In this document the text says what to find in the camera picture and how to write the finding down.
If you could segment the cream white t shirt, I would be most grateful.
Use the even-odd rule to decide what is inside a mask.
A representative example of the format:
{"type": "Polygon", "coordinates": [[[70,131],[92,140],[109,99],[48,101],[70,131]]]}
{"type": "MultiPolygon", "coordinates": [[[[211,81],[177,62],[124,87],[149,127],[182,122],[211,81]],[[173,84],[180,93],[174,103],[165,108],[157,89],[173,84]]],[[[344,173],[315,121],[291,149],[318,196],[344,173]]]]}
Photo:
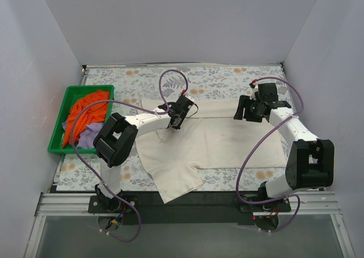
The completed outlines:
{"type": "Polygon", "coordinates": [[[238,99],[198,101],[179,130],[162,129],[136,139],[143,168],[164,203],[202,186],[198,169],[240,168],[273,126],[235,120],[238,99]]]}

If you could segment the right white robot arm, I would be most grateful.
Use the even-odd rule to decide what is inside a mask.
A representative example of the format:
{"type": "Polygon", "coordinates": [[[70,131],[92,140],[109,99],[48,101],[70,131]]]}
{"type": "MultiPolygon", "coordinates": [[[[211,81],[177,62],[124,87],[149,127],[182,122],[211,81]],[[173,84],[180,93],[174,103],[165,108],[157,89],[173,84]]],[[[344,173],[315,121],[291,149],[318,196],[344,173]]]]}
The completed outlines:
{"type": "Polygon", "coordinates": [[[256,151],[274,132],[279,132],[291,149],[283,175],[261,184],[252,197],[243,198],[237,193],[238,199],[270,211],[278,202],[301,190],[331,186],[334,179],[333,142],[320,139],[303,125],[299,119],[301,112],[293,111],[287,101],[279,99],[275,83],[261,84],[259,80],[253,80],[250,87],[253,93],[240,96],[234,119],[258,123],[266,120],[273,126],[253,150],[256,151]]]}

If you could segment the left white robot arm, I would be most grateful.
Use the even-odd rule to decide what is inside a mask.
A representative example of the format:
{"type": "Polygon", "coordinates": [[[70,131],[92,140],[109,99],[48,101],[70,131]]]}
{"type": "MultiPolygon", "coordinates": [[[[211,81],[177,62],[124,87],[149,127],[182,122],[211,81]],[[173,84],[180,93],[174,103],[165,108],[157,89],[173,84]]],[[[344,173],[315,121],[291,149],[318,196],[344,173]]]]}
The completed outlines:
{"type": "Polygon", "coordinates": [[[119,176],[121,165],[129,157],[135,139],[155,130],[179,130],[195,99],[185,93],[175,102],[164,103],[150,114],[133,116],[112,114],[94,139],[96,155],[100,158],[100,183],[95,186],[99,204],[108,212],[121,205],[119,176]]]}

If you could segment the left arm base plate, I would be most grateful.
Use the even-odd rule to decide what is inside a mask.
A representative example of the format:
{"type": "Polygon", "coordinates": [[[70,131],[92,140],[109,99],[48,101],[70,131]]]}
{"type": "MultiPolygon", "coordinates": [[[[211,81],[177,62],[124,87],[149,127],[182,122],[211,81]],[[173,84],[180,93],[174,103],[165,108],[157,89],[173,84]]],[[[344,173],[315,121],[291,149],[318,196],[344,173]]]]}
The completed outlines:
{"type": "Polygon", "coordinates": [[[89,200],[87,212],[90,214],[105,214],[106,216],[111,216],[112,214],[118,215],[123,212],[123,222],[125,224],[132,225],[138,223],[138,218],[134,210],[116,198],[105,202],[98,195],[92,195],[89,200]]]}

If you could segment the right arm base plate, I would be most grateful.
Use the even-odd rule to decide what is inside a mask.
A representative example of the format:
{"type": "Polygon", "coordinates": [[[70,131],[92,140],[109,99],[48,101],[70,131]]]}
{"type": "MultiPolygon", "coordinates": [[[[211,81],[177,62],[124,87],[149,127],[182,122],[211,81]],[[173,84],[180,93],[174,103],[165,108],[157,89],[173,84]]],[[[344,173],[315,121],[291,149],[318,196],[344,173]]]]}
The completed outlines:
{"type": "Polygon", "coordinates": [[[240,197],[241,198],[234,196],[233,203],[241,210],[241,212],[273,214],[276,212],[287,213],[291,211],[289,201],[279,200],[265,204],[252,204],[252,202],[258,202],[257,194],[240,194],[240,197]]]}

